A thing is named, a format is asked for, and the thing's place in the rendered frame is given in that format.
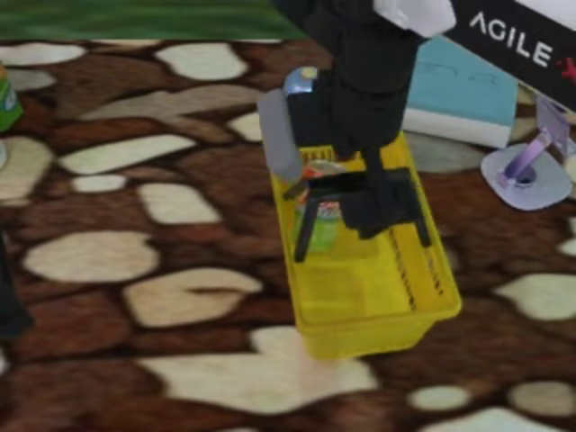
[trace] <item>stone pattern tablecloth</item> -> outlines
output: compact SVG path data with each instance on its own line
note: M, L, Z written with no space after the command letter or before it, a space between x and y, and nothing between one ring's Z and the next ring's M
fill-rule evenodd
M575 202L514 211L482 181L487 149L410 135L463 312L410 351L317 364L255 100L327 64L320 49L4 42L0 58L26 110L0 222L38 321L4 346L0 432L576 430ZM514 141L535 134L518 102Z

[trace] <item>purple stand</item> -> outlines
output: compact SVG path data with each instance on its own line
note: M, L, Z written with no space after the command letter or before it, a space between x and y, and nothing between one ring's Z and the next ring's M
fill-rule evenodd
M540 134L488 155L481 171L494 192L508 205L523 211L548 207L568 196L572 182L546 149L555 145L564 156L570 152L570 124L563 112L542 96L536 99Z

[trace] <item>yellow plastic bin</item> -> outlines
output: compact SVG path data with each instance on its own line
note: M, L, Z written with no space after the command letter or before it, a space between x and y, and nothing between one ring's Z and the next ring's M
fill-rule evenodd
M305 162L333 160L330 146L303 148ZM436 224L403 136L382 150L386 168L408 167L426 218L432 246L420 245L413 224L397 225L372 240L337 223L329 250L293 261L296 205L288 184L272 175L296 327L319 359L363 356L413 347L439 320L457 315L461 299ZM364 170L357 157L342 164Z

